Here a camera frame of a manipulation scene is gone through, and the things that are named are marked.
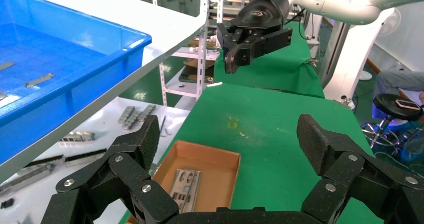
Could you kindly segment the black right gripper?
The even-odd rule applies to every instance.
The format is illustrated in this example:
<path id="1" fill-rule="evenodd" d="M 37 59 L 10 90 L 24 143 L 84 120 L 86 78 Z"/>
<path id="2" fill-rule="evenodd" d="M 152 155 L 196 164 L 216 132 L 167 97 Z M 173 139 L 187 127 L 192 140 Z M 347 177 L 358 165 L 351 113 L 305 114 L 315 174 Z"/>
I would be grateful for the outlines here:
<path id="1" fill-rule="evenodd" d="M 290 9 L 289 0 L 251 0 L 229 27 L 217 23 L 225 73 L 234 74 L 254 59 L 289 46 L 293 29 L 283 25 Z"/>

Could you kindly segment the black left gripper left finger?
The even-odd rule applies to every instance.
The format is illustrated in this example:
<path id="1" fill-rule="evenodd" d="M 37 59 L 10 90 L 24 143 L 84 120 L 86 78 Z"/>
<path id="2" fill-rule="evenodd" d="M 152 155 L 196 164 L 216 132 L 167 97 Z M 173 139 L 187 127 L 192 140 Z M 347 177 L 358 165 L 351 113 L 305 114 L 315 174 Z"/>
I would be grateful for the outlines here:
<path id="1" fill-rule="evenodd" d="M 139 130 L 118 136 L 102 157 L 57 183 L 41 223 L 92 224 L 117 200 L 139 224 L 169 222 L 179 208 L 149 174 L 159 137 L 157 116 L 147 115 Z"/>

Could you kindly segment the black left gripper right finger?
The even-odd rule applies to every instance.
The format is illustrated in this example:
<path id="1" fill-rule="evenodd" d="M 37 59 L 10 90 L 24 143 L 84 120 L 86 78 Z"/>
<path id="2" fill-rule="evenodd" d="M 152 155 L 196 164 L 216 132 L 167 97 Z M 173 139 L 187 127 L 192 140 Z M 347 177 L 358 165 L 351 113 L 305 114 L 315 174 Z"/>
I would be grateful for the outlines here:
<path id="1" fill-rule="evenodd" d="M 320 180 L 301 211 L 334 224 L 350 199 L 386 224 L 424 221 L 424 180 L 367 154 L 348 135 L 323 129 L 310 114 L 298 118 L 299 146 Z"/>

